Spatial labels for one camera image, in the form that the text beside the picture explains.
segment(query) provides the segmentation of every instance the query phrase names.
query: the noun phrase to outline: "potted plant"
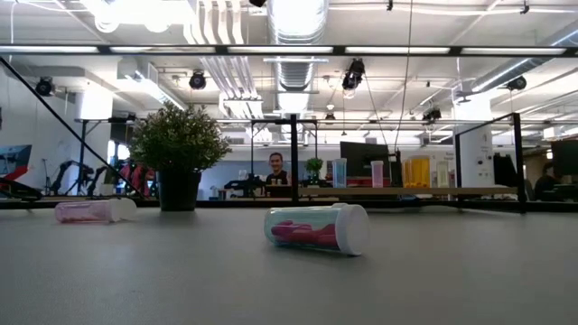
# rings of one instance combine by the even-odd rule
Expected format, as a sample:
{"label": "potted plant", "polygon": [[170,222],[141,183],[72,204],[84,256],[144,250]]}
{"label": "potted plant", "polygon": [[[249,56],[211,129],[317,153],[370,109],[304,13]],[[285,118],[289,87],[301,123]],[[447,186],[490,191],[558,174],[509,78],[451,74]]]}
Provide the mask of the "potted plant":
{"label": "potted plant", "polygon": [[157,172],[163,211],[194,210],[202,171],[230,151],[203,109],[168,102],[136,124],[130,145],[131,157]]}
{"label": "potted plant", "polygon": [[323,160],[319,158],[311,158],[305,162],[305,170],[309,173],[311,184],[319,183],[319,172],[323,167]]}

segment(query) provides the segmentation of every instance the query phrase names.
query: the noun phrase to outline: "black plant pot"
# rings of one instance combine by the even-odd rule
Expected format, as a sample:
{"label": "black plant pot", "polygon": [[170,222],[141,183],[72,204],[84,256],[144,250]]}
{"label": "black plant pot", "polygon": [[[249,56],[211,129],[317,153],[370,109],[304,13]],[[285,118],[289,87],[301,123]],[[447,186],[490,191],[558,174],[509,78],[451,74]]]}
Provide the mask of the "black plant pot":
{"label": "black plant pot", "polygon": [[197,205],[200,172],[156,173],[162,211],[193,211]]}

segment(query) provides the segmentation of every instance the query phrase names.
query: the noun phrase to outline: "orange container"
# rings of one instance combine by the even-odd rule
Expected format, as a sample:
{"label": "orange container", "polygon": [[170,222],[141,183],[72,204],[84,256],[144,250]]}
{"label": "orange container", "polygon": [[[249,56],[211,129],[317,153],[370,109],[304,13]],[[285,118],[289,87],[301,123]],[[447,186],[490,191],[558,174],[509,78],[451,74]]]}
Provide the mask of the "orange container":
{"label": "orange container", "polygon": [[430,187],[430,157],[415,156],[404,161],[404,187]]}

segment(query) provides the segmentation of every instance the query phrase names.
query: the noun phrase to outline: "man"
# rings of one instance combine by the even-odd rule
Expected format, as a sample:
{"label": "man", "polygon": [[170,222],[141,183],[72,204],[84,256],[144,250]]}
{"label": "man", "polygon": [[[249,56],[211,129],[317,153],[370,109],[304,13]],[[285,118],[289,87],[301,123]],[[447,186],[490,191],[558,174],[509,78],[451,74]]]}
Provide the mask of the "man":
{"label": "man", "polygon": [[269,156],[269,166],[273,170],[272,174],[267,176],[267,185],[278,185],[279,180],[281,185],[289,185],[289,174],[283,170],[283,156],[280,153],[271,153]]}
{"label": "man", "polygon": [[534,188],[536,200],[552,200],[552,196],[549,196],[545,191],[553,190],[554,186],[557,184],[560,184],[560,181],[558,181],[554,176],[554,164],[548,162],[544,165],[544,168],[542,169],[542,177],[538,179]]}

